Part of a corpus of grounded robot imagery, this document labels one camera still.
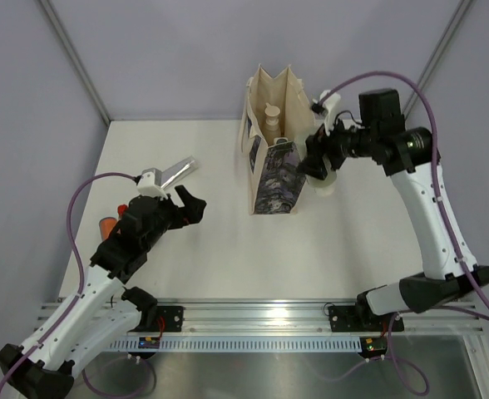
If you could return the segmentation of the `olive green clear bottle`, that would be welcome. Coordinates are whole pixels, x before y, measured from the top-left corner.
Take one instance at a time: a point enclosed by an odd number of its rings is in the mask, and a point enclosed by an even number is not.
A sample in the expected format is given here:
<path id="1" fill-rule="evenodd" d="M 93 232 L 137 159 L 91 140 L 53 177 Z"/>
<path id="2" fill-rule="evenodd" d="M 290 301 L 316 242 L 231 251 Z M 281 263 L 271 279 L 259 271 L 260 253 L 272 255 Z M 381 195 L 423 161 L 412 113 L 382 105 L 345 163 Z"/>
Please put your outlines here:
<path id="1" fill-rule="evenodd" d="M 320 180 L 312 176 L 307 176 L 307 183 L 314 190 L 316 195 L 325 197 L 331 195 L 334 192 L 336 179 L 336 171 L 331 170 L 328 172 L 324 180 Z"/>

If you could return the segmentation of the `cream canvas tote bag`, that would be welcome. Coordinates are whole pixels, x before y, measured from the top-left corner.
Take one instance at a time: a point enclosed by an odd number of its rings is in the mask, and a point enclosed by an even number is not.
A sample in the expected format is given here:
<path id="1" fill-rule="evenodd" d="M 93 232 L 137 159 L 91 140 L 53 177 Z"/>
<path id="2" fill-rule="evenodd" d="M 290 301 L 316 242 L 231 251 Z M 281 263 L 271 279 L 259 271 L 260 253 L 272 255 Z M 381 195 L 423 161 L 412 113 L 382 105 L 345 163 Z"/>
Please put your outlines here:
<path id="1" fill-rule="evenodd" d="M 262 131 L 267 103 L 280 109 L 282 136 L 273 145 L 268 144 Z M 238 139 L 240 152 L 248 162 L 252 215 L 294 212 L 305 183 L 305 176 L 297 170 L 297 138 L 314 125 L 304 84 L 292 69 L 287 66 L 271 76 L 259 66 L 246 83 Z"/>

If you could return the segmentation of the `small orange bottle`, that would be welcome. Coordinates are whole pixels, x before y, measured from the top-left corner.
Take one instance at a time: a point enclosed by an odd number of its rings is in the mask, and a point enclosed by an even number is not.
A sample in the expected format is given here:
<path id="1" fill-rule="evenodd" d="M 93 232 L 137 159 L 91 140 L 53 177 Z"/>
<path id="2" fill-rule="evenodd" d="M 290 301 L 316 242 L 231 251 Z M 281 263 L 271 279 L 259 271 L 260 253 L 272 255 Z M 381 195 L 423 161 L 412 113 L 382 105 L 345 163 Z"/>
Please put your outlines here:
<path id="1" fill-rule="evenodd" d="M 99 221 L 98 226 L 102 241 L 106 240 L 109 237 L 111 231 L 116 226 L 116 223 L 117 219 L 114 217 L 105 217 Z"/>

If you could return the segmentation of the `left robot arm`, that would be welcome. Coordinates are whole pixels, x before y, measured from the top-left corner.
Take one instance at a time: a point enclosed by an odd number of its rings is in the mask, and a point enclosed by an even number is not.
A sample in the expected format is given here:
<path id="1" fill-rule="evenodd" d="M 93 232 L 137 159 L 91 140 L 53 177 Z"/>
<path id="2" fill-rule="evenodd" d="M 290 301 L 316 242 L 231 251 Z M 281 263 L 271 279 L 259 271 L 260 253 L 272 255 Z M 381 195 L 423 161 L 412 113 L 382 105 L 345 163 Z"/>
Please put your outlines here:
<path id="1" fill-rule="evenodd" d="M 203 219 L 206 201 L 182 185 L 175 191 L 181 205 L 168 194 L 132 199 L 84 268 L 81 286 L 22 344 L 0 350 L 0 367 L 11 387 L 27 398 L 64 398 L 117 338 L 156 325 L 156 298 L 126 283 L 164 233 Z"/>

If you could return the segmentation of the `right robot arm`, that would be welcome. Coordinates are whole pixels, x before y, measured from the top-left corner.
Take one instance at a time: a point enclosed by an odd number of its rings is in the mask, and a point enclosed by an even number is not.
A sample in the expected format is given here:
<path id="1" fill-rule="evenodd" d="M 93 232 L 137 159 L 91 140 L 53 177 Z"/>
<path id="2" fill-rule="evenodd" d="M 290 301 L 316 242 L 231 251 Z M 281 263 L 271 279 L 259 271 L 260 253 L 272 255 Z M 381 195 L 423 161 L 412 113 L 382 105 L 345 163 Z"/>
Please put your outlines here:
<path id="1" fill-rule="evenodd" d="M 407 129 L 394 89 L 360 94 L 361 121 L 355 126 L 339 120 L 339 100 L 339 94 L 325 91 L 313 102 L 312 111 L 324 122 L 307 136 L 299 171 L 326 180 L 347 158 L 369 158 L 382 166 L 403 200 L 422 256 L 422 272 L 357 296 L 356 323 L 373 330 L 392 313 L 423 313 L 487 286 L 489 266 L 477 262 L 458 228 L 432 133 Z"/>

